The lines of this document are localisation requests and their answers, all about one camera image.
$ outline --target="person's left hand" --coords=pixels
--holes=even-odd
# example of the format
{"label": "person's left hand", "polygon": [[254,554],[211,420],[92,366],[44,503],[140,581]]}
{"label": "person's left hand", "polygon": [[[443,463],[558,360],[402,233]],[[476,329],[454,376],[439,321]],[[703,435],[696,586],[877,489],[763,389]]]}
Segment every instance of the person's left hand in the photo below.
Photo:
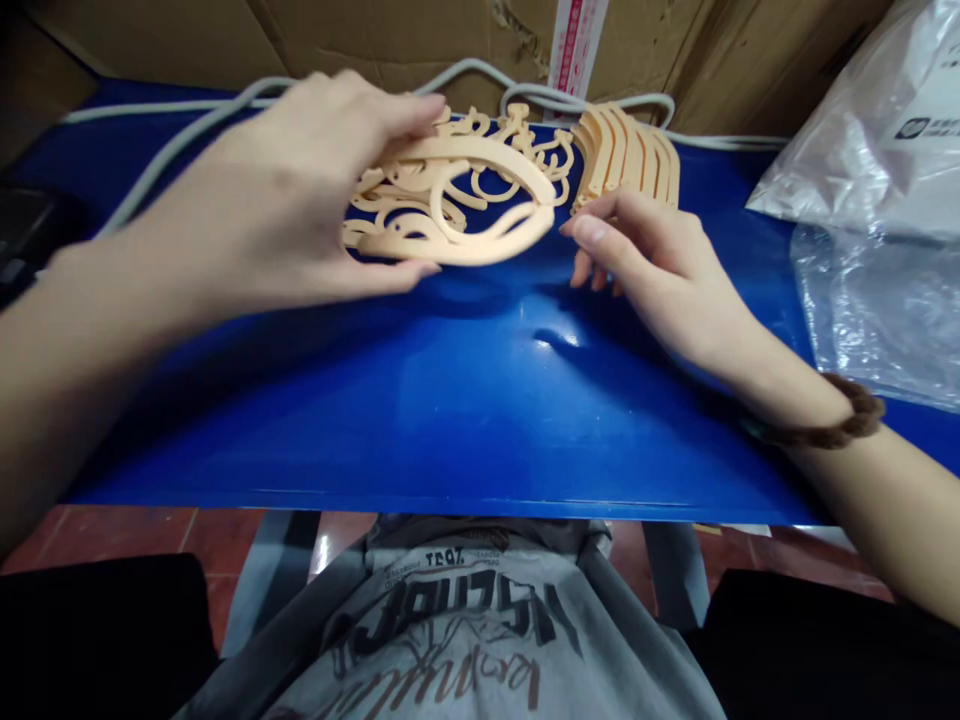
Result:
{"label": "person's left hand", "polygon": [[111,246],[115,272],[149,273],[210,321],[403,293],[435,263],[361,263],[344,215],[388,143],[430,134],[440,95],[389,95],[353,72],[315,74],[226,131]]}

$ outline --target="fingernail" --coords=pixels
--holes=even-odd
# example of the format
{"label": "fingernail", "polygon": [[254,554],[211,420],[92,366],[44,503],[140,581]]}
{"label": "fingernail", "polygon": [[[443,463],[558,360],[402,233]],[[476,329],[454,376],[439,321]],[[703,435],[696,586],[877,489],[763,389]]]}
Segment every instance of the fingernail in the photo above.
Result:
{"label": "fingernail", "polygon": [[573,235],[584,248],[596,247],[607,230],[607,224],[592,215],[581,215],[573,226]]}

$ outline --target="cardboard box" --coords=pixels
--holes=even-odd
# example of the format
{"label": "cardboard box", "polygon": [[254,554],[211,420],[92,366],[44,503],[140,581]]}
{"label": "cardboard box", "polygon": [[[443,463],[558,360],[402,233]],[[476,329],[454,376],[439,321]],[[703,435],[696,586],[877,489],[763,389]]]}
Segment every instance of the cardboard box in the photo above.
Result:
{"label": "cardboard box", "polygon": [[97,81],[15,8],[0,8],[0,168],[97,89]]}
{"label": "cardboard box", "polygon": [[[353,68],[401,92],[468,56],[544,82],[557,12],[556,0],[22,2],[99,73],[229,89]],[[609,0],[588,98],[665,91],[672,129],[789,134],[891,2]],[[495,113],[502,88],[470,75],[445,92],[455,110]]]}

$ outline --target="graphic t-shirt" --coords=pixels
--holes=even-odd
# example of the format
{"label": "graphic t-shirt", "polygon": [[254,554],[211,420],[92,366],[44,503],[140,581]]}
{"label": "graphic t-shirt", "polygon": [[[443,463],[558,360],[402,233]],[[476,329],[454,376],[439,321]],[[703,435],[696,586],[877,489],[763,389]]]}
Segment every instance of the graphic t-shirt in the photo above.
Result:
{"label": "graphic t-shirt", "polygon": [[388,529],[324,570],[181,716],[723,717],[682,638],[604,557],[602,524]]}

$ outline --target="stack of wooden pieces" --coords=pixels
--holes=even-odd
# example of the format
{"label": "stack of wooden pieces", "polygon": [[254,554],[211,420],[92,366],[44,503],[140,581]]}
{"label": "stack of wooden pieces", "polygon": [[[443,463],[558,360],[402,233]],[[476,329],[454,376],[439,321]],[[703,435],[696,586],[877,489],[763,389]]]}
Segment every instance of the stack of wooden pieces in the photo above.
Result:
{"label": "stack of wooden pieces", "polygon": [[621,185],[677,207],[680,158],[661,130],[604,103],[587,106],[573,138],[584,165],[573,212]]}

